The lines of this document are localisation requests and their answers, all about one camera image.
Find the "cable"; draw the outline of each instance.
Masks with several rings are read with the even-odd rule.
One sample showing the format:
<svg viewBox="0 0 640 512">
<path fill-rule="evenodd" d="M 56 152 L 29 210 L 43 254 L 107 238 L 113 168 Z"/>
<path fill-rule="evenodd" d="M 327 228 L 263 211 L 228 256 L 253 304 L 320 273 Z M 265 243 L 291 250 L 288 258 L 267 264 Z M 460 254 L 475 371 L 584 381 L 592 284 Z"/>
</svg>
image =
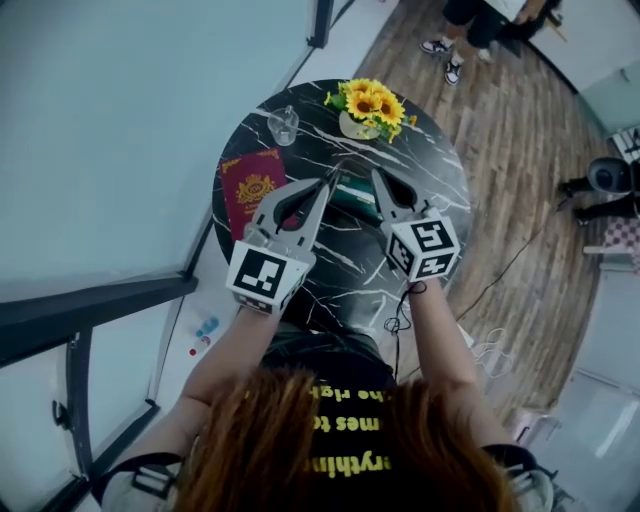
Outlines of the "cable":
<svg viewBox="0 0 640 512">
<path fill-rule="evenodd" d="M 422 285 L 422 289 L 416 290 L 416 288 L 419 287 L 420 285 Z M 399 332 L 406 331 L 407 329 L 411 329 L 411 326 L 413 325 L 411 323 L 411 320 L 409 320 L 405 312 L 402 310 L 402 306 L 406 298 L 409 296 L 409 294 L 424 293 L 426 291 L 427 291 L 427 283 L 425 283 L 424 281 L 418 281 L 417 283 L 413 283 L 411 286 L 409 286 L 409 288 L 405 290 L 405 292 L 402 294 L 402 297 L 400 297 L 400 302 L 398 302 L 398 306 L 396 307 L 396 315 L 391 318 L 387 318 L 387 320 L 384 322 L 385 330 L 391 333 L 391 335 L 394 336 L 396 339 L 396 368 L 393 374 L 396 382 L 398 382 L 398 367 L 400 365 L 400 334 Z M 400 315 L 402 315 L 402 317 L 407 322 L 407 325 L 404 327 L 400 325 Z"/>
<path fill-rule="evenodd" d="M 491 335 L 494 332 L 502 332 L 502 334 L 498 337 L 496 341 L 491 341 Z M 474 345 L 470 349 L 471 353 L 473 354 L 473 358 L 476 361 L 476 364 L 479 364 L 484 368 L 484 371 L 486 372 L 486 374 L 489 376 L 490 379 L 497 379 L 498 377 L 502 377 L 503 375 L 506 375 L 507 373 L 509 373 L 511 371 L 511 368 L 513 368 L 513 356 L 511 354 L 505 354 L 502 350 L 498 348 L 506 337 L 507 337 L 507 331 L 502 327 L 498 327 L 493 331 L 490 331 L 489 334 L 487 334 L 487 337 L 485 338 L 484 343 Z M 497 352 L 500 356 L 506 357 L 508 362 L 508 366 L 506 370 L 501 371 L 497 375 L 494 375 L 493 373 L 491 373 L 491 370 L 487 368 L 487 365 L 482 361 L 482 358 L 484 356 L 486 356 L 487 354 L 491 354 L 492 352 Z"/>
<path fill-rule="evenodd" d="M 484 297 L 484 294 L 485 294 L 485 293 L 487 293 L 487 292 L 488 292 L 488 291 L 489 291 L 493 286 L 495 286 L 496 284 L 498 284 L 498 283 L 500 282 L 500 280 L 504 277 L 504 275 L 509 271 L 509 269 L 511 268 L 511 266 L 516 262 L 516 260 L 518 259 L 518 256 L 520 256 L 520 255 L 524 252 L 524 250 L 525 250 L 527 247 L 529 247 L 529 245 L 531 245 L 531 243 L 532 243 L 532 242 L 533 242 L 533 241 L 534 241 L 534 240 L 535 240 L 535 239 L 540 235 L 540 233 L 542 233 L 542 232 L 546 229 L 546 227 L 547 227 L 547 225 L 549 224 L 549 222 L 551 222 L 551 220 L 552 220 L 553 218 L 555 218 L 556 213 L 558 213 L 558 212 L 560 212 L 560 211 L 564 210 L 565 204 L 567 204 L 569 201 L 571 201 L 571 198 L 566 198 L 566 199 L 563 199 L 563 200 L 558 204 L 558 206 L 557 206 L 556 210 L 555 210 L 551 215 L 549 215 L 549 217 L 547 217 L 547 220 L 545 220 L 545 221 L 544 221 L 544 224 L 542 224 L 542 226 L 540 226 L 540 229 L 538 229 L 538 231 L 536 231 L 536 232 L 531 236 L 531 238 L 529 238 L 529 240 L 527 240 L 527 242 L 526 242 L 526 243 L 525 243 L 525 244 L 520 248 L 520 250 L 516 253 L 516 255 L 515 255 L 513 258 L 511 258 L 511 261 L 509 261 L 509 263 L 508 263 L 508 264 L 507 264 L 507 266 L 504 268 L 504 270 L 503 270 L 502 272 L 500 272 L 500 275 L 499 275 L 496 279 L 494 279 L 494 280 L 493 280 L 489 285 L 485 286 L 484 290 L 482 290 L 482 292 L 480 293 L 480 295 L 478 295 L 478 298 L 476 298 L 476 300 L 474 300 L 474 301 L 471 303 L 471 305 L 470 305 L 467 309 L 465 309 L 465 310 L 462 312 L 462 314 L 461 314 L 461 315 L 459 315 L 459 316 L 456 318 L 456 322 L 459 322 L 460 320 L 462 320 L 462 318 L 463 318 L 463 317 L 464 317 L 464 316 L 465 316 L 469 311 L 471 311 L 473 308 L 475 308 L 475 307 L 478 305 L 478 303 L 480 302 L 480 300 L 482 299 L 482 297 Z M 398 341 L 398 344 L 397 344 L 397 348 L 398 348 L 398 351 L 399 351 L 399 348 L 400 348 L 399 341 Z M 407 375 L 407 377 L 411 377 L 411 375 L 413 375 L 414 373 L 416 373 L 419 369 L 420 369 L 420 367 L 418 366 L 417 368 L 415 368 L 414 370 L 412 370 L 412 371 Z M 396 380 L 397 380 L 397 363 L 396 363 Z"/>
</svg>

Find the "forearm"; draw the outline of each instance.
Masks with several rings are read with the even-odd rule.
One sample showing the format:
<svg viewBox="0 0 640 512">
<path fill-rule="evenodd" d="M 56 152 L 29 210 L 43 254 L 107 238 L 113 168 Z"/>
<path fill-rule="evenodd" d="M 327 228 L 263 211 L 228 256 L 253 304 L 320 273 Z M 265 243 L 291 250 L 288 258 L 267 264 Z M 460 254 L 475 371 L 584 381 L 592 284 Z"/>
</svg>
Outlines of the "forearm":
<svg viewBox="0 0 640 512">
<path fill-rule="evenodd" d="M 271 343 L 279 322 L 278 315 L 266 316 L 248 308 L 241 308 L 229 330 L 193 369 L 182 395 L 209 403 L 217 382 L 257 367 Z"/>
<path fill-rule="evenodd" d="M 433 384 L 475 384 L 473 354 L 451 313 L 437 279 L 424 293 L 409 294 L 420 368 Z"/>
<path fill-rule="evenodd" d="M 546 0 L 527 0 L 527 3 L 524 5 L 524 12 L 526 13 L 526 18 L 528 20 L 535 20 L 538 16 L 540 16 L 540 11 L 544 7 Z"/>
</svg>

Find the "black frame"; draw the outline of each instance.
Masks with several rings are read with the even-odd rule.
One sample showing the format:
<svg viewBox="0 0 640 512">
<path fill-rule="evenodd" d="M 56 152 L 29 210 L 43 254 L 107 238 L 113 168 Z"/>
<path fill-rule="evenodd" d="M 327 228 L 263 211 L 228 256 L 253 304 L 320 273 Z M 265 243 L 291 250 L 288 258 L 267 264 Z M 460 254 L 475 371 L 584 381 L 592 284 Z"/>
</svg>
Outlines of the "black frame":
<svg viewBox="0 0 640 512">
<path fill-rule="evenodd" d="M 333 0 L 316 0 L 316 12 L 313 23 L 313 34 L 307 39 L 307 44 L 312 48 L 324 48 L 329 42 L 329 30 L 335 25 L 342 15 L 347 11 L 355 0 L 349 0 L 333 23 L 331 23 L 331 15 L 333 14 Z"/>
<path fill-rule="evenodd" d="M 0 368 L 67 343 L 75 333 L 190 294 L 187 273 L 0 304 Z"/>
<path fill-rule="evenodd" d="M 93 328 L 192 293 L 198 285 L 193 271 L 208 231 L 185 272 L 0 304 L 0 368 L 66 344 L 66 404 L 53 402 L 52 421 L 71 435 L 80 476 L 73 476 L 41 512 L 77 507 L 160 410 L 153 400 L 145 400 L 147 409 L 94 460 L 88 403 Z M 2 501 L 0 512 L 10 512 Z"/>
</svg>

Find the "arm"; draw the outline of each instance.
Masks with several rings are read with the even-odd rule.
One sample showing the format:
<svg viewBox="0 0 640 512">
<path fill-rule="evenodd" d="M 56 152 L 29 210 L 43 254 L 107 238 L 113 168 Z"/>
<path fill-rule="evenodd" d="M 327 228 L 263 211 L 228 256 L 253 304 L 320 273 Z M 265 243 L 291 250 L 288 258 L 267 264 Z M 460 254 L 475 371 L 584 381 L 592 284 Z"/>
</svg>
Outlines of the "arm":
<svg viewBox="0 0 640 512">
<path fill-rule="evenodd" d="M 533 21 L 540 16 L 540 12 L 544 7 L 545 0 L 527 0 L 524 7 L 521 9 L 520 14 L 515 19 L 516 25 L 521 25 L 527 21 Z"/>
<path fill-rule="evenodd" d="M 216 383 L 258 366 L 279 321 L 278 315 L 241 308 L 229 330 L 191 371 L 175 406 L 122 455 L 120 462 L 156 452 L 186 456 L 207 420 Z"/>
<path fill-rule="evenodd" d="M 515 444 L 477 386 L 475 360 L 437 279 L 424 293 L 409 294 L 420 368 L 425 379 L 443 388 L 449 421 L 468 423 L 478 446 Z"/>
<path fill-rule="evenodd" d="M 449 309 L 440 282 L 431 279 L 425 284 L 424 293 L 409 294 L 422 375 L 436 385 L 475 384 L 473 355 Z"/>
</svg>

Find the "flower arrangement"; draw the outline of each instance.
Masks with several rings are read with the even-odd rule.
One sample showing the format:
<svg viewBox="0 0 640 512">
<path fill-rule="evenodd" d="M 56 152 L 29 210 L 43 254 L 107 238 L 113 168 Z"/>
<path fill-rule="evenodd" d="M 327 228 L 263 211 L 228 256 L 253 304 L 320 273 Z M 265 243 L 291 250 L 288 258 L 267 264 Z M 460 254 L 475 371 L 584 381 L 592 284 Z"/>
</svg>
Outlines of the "flower arrangement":
<svg viewBox="0 0 640 512">
<path fill-rule="evenodd" d="M 362 124 L 359 135 L 371 138 L 370 128 L 386 139 L 389 144 L 402 131 L 402 123 L 415 126 L 417 116 L 405 116 L 404 107 L 389 89 L 377 80 L 355 78 L 338 84 L 338 93 L 327 92 L 325 105 L 332 104 L 340 111 L 347 112 L 351 119 Z"/>
</svg>

